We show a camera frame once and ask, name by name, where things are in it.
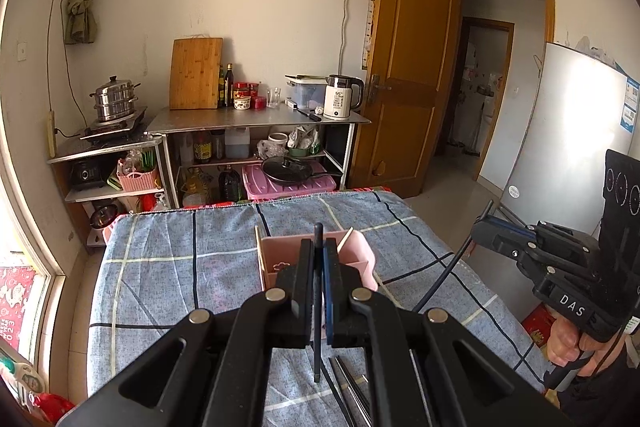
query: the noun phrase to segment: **person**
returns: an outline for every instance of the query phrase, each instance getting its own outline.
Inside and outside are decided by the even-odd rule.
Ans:
[[[564,367],[578,358],[581,349],[593,351],[589,362],[569,387],[558,393],[560,409],[577,427],[625,427],[640,425],[640,371],[628,367],[624,334],[593,375],[598,363],[616,340],[599,343],[558,315],[546,344],[549,360]]]

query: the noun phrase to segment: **wooden cutting board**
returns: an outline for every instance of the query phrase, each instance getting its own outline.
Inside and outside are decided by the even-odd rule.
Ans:
[[[171,57],[170,109],[218,107],[222,38],[177,39]]]

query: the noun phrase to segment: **pink bin lid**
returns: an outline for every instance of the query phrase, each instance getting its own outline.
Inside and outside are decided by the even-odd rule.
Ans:
[[[310,161],[314,174],[325,172],[316,161]],[[242,180],[250,200],[274,200],[287,196],[304,196],[316,192],[335,190],[335,181],[330,175],[313,178],[300,185],[282,187],[271,182],[262,172],[260,164],[250,164],[242,167]]]

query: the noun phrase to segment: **kettle handle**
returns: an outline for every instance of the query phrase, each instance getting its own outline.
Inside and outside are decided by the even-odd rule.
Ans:
[[[351,109],[357,109],[362,105],[362,99],[364,97],[364,82],[359,78],[352,78],[351,84],[356,84],[358,87],[360,87],[360,92],[358,93],[358,101],[355,103],[355,105],[351,105]]]

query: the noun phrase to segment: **black sleeve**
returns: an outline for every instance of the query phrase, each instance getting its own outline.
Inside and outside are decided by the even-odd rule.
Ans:
[[[594,378],[577,377],[558,393],[560,409],[577,427],[626,427],[640,423],[640,371],[626,365],[626,349]]]

